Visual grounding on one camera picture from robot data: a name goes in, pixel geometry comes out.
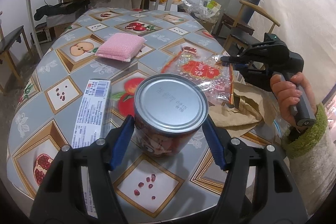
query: green sleeve cuff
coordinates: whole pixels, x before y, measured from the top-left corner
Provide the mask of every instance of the green sleeve cuff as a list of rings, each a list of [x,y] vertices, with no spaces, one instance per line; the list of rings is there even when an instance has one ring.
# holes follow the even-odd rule
[[[316,123],[308,128],[304,134],[291,142],[288,139],[290,129],[286,131],[282,138],[282,147],[286,151],[287,157],[294,159],[308,153],[321,140],[328,125],[327,115],[324,106],[317,106]]]

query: tin can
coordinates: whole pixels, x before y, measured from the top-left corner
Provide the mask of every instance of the tin can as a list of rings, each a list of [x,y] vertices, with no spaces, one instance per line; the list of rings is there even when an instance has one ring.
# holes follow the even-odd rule
[[[207,98],[192,81],[168,73],[144,80],[134,96],[137,144],[150,156],[173,156],[208,116]]]

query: barcode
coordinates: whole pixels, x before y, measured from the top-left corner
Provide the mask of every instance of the barcode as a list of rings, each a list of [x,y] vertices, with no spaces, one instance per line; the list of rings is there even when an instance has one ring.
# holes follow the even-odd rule
[[[103,82],[103,81],[98,82],[97,89],[96,89],[96,92],[95,92],[94,96],[95,97],[104,97],[105,88],[106,88],[107,84],[108,84],[108,82]]]

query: can lid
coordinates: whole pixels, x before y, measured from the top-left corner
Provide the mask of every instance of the can lid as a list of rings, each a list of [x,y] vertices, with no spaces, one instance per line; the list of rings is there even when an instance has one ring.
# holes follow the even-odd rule
[[[195,83],[168,73],[143,81],[134,101],[136,112],[145,122],[169,133],[198,129],[209,111],[207,98]]]

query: crumpled brown paper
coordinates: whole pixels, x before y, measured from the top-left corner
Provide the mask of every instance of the crumpled brown paper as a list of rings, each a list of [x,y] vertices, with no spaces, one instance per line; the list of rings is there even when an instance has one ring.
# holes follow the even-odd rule
[[[272,125],[278,108],[266,91],[235,82],[234,94],[240,98],[238,109],[221,105],[209,108],[216,126],[224,127],[231,137],[240,137],[262,120],[267,125]]]

